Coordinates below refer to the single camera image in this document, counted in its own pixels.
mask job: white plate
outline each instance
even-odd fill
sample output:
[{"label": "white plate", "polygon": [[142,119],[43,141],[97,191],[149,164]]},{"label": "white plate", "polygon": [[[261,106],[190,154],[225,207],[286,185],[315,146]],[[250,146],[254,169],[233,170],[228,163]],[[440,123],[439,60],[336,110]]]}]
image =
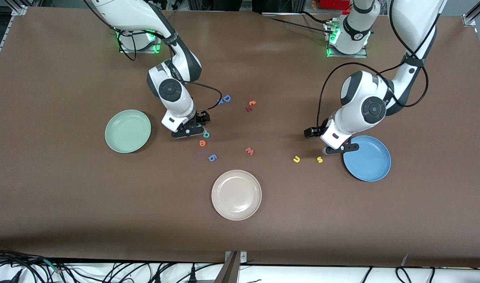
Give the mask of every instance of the white plate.
[{"label": "white plate", "polygon": [[222,217],[245,220],[261,204],[261,186],[251,173],[231,170],[222,174],[212,187],[212,203]]}]

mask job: cable connector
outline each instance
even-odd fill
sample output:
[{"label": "cable connector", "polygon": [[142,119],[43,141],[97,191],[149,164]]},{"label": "cable connector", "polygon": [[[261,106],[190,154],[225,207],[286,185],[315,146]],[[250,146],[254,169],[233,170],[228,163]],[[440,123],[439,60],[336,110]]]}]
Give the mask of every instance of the cable connector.
[{"label": "cable connector", "polygon": [[193,263],[193,266],[191,267],[191,273],[189,274],[189,280],[188,283],[197,283],[198,280],[196,279],[195,275],[195,264]]}]

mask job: plate rim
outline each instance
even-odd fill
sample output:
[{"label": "plate rim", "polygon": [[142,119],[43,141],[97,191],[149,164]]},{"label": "plate rim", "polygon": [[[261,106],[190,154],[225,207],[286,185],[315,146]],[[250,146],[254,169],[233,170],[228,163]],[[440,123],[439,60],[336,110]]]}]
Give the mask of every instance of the plate rim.
[{"label": "plate rim", "polygon": [[355,174],[354,172],[352,172],[352,171],[348,168],[348,166],[346,165],[345,157],[344,157],[344,155],[346,154],[346,153],[345,153],[345,154],[343,154],[343,163],[344,163],[344,166],[345,166],[346,170],[348,170],[348,172],[349,172],[350,174],[352,174],[355,178],[357,178],[357,179],[359,179],[359,180],[361,180],[361,181],[364,181],[364,182],[376,182],[376,181],[380,181],[381,179],[385,178],[385,177],[388,175],[388,173],[390,172],[390,169],[391,169],[391,167],[392,167],[392,156],[390,155],[390,152],[389,152],[387,146],[386,146],[384,143],[382,143],[382,141],[380,141],[378,138],[375,138],[375,137],[373,137],[373,136],[367,136],[367,135],[355,136],[355,137],[353,137],[352,140],[351,140],[352,143],[353,143],[353,141],[354,141],[355,138],[366,138],[367,140],[374,140],[375,142],[379,143],[379,144],[385,149],[385,151],[386,151],[386,153],[387,153],[387,155],[388,155],[389,165],[388,165],[388,168],[387,168],[387,170],[385,171],[385,173],[384,173],[380,178],[375,178],[375,179],[366,180],[366,179],[360,178],[359,176],[357,176],[357,174]]},{"label": "plate rim", "polygon": [[[136,114],[138,114],[139,117],[143,118],[149,125],[149,131],[148,131],[148,135],[147,135],[147,138],[145,139],[145,141],[142,143],[142,145],[140,147],[138,147],[137,149],[135,150],[132,150],[132,151],[119,151],[115,148],[113,148],[113,146],[111,144],[109,144],[108,142],[108,139],[107,139],[107,134],[108,134],[108,129],[109,129],[109,125],[112,125],[114,124],[115,122],[115,118],[119,119],[119,118],[122,118],[122,115],[125,114],[125,112],[134,112]],[[151,127],[151,121],[149,120],[149,118],[147,117],[146,114],[144,114],[144,112],[142,111],[139,111],[139,110],[136,110],[136,109],[126,109],[126,110],[123,110],[123,111],[120,111],[118,113],[116,113],[114,116],[112,116],[111,119],[109,119],[109,122],[107,122],[107,125],[106,125],[106,128],[104,129],[104,140],[106,141],[107,143],[107,146],[111,149],[111,150],[114,150],[115,152],[117,153],[132,153],[132,152],[135,152],[135,151],[138,151],[139,149],[141,149],[146,143],[147,141],[149,140],[150,136],[151,136],[151,132],[152,132],[152,127]]]},{"label": "plate rim", "polygon": [[[216,204],[215,204],[215,202],[214,202],[214,197],[213,197],[214,190],[215,190],[215,188],[218,187],[218,181],[219,181],[219,179],[221,179],[224,175],[226,175],[226,174],[228,174],[228,173],[230,173],[230,172],[235,172],[235,171],[236,171],[236,172],[246,173],[248,176],[252,177],[252,179],[255,181],[255,184],[254,184],[254,185],[255,185],[255,186],[257,185],[257,187],[259,188],[259,201],[257,201],[257,204],[255,204],[255,205],[256,205],[256,209],[255,209],[254,211],[252,211],[252,213],[250,213],[250,214],[247,215],[246,217],[242,217],[241,219],[231,219],[231,218],[228,218],[228,217],[226,217],[225,215],[223,215],[223,214],[217,209],[217,206],[216,206]],[[261,205],[261,201],[263,200],[263,190],[262,190],[262,188],[261,188],[261,184],[259,183],[258,179],[257,179],[253,174],[251,174],[250,172],[247,172],[247,171],[245,171],[245,170],[233,169],[233,170],[226,171],[226,172],[222,173],[219,177],[217,177],[217,179],[214,181],[214,184],[212,185],[212,190],[211,190],[211,192],[210,192],[210,199],[212,200],[213,207],[214,207],[215,211],[216,211],[219,215],[221,215],[223,218],[225,218],[225,219],[227,219],[227,220],[230,220],[230,221],[242,221],[242,220],[245,220],[245,219],[251,217],[252,215],[254,215],[254,214],[258,211],[258,209],[259,209],[259,207],[260,207],[260,205]]]}]

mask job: robotic arm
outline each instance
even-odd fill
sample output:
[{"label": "robotic arm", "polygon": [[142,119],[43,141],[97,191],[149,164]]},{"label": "robotic arm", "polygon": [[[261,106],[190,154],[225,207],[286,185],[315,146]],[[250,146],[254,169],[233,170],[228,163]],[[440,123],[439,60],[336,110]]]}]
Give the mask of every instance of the robotic arm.
[{"label": "robotic arm", "polygon": [[329,147],[334,150],[341,148],[343,152],[342,145],[353,134],[370,129],[385,116],[401,111],[434,43],[436,28],[431,30],[431,26],[442,12],[445,3],[446,0],[396,0],[393,3],[392,15],[389,16],[392,17],[400,38],[409,49],[416,51],[418,59],[407,51],[393,80],[385,81],[380,76],[365,71],[350,75],[341,89],[342,108],[324,120],[320,127],[305,130],[305,136],[320,136]]},{"label": "robotic arm", "polygon": [[200,61],[161,11],[143,0],[92,2],[107,23],[119,30],[154,30],[163,36],[163,43],[170,46],[175,55],[147,73],[147,85],[167,108],[161,123],[173,132],[174,138],[204,133],[204,127],[198,124],[205,125],[210,118],[206,112],[197,113],[193,99],[184,87],[185,82],[193,82],[200,77]]}]

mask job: red object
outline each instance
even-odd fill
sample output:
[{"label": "red object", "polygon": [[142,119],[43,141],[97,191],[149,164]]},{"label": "red object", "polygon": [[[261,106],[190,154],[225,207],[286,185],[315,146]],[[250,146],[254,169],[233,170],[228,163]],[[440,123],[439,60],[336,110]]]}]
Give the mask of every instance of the red object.
[{"label": "red object", "polygon": [[321,0],[321,8],[333,10],[346,10],[350,6],[350,0]]}]

